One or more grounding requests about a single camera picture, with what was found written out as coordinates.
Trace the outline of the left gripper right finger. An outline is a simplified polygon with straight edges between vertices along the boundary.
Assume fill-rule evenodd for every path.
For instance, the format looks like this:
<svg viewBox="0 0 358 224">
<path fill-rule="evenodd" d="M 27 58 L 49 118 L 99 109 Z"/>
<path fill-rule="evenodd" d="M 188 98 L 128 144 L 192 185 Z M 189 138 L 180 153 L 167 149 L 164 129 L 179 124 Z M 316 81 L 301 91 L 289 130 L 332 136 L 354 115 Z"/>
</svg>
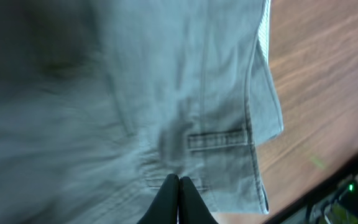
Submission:
<svg viewBox="0 0 358 224">
<path fill-rule="evenodd" d="M 218 224 L 189 177 L 180 179 L 179 224 Z"/>
</svg>

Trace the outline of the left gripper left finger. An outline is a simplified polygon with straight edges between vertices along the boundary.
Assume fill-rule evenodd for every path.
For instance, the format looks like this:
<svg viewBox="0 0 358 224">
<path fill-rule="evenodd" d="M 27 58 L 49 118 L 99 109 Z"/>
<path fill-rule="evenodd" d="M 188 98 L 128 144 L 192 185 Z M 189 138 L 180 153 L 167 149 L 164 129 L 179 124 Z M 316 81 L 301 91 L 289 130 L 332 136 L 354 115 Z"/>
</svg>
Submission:
<svg viewBox="0 0 358 224">
<path fill-rule="evenodd" d="M 176 224 L 178 216 L 179 178 L 169 174 L 150 207 L 138 224 Z"/>
</svg>

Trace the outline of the grey shorts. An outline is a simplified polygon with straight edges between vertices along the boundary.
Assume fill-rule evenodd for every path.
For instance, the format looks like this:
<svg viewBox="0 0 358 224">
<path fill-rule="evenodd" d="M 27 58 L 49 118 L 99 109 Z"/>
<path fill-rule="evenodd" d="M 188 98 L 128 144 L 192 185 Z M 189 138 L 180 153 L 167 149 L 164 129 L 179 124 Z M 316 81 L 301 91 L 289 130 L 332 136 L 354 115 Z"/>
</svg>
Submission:
<svg viewBox="0 0 358 224">
<path fill-rule="evenodd" d="M 0 223 L 136 223 L 168 174 L 269 212 L 266 2 L 0 1 Z"/>
</svg>

